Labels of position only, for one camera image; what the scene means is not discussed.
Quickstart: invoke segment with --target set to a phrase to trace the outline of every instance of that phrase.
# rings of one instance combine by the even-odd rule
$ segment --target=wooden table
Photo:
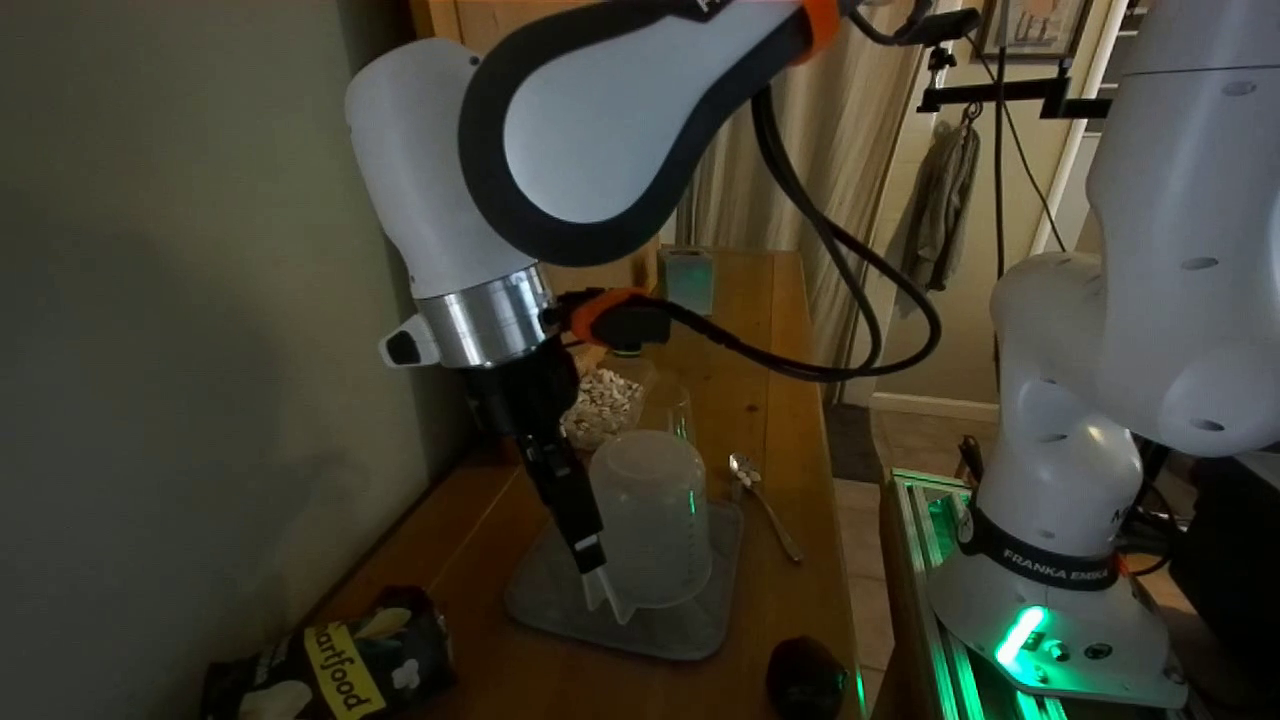
[[[795,255],[717,255],[717,318],[738,336],[806,357],[806,268]],[[707,500],[733,500],[725,453],[766,466],[766,492],[806,545],[794,567],[766,513],[746,504],[750,526],[733,631],[706,663],[658,663],[555,635],[506,616],[506,589],[549,517],[531,480],[506,453],[482,453],[427,492],[394,534],[322,603],[316,616],[360,616],[387,584],[427,589],[441,603],[455,687],[425,717],[774,717],[770,653],[790,635],[817,635],[849,668],[852,606],[839,563],[820,388],[774,375],[688,330],[658,353],[694,388],[694,433],[707,460]]]

